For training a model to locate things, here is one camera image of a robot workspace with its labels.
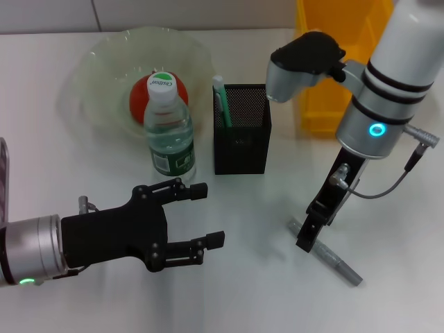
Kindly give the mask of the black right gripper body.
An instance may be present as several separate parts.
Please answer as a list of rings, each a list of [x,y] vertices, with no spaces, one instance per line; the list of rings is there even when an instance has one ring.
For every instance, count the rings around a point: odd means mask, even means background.
[[[364,172],[367,163],[368,160],[341,148],[323,186],[309,204],[306,213],[309,214],[311,211],[318,212],[325,218],[325,225],[330,225],[337,212],[350,196],[348,191],[331,185],[330,176],[332,176],[342,164],[347,164],[348,173],[345,177],[345,182],[354,189],[359,183],[360,176]]]

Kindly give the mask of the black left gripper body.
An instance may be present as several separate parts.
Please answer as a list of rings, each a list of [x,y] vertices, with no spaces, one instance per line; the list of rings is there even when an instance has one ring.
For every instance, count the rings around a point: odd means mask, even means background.
[[[135,187],[121,207],[61,219],[62,254],[69,268],[135,257],[154,273],[165,268],[167,222],[160,188]]]

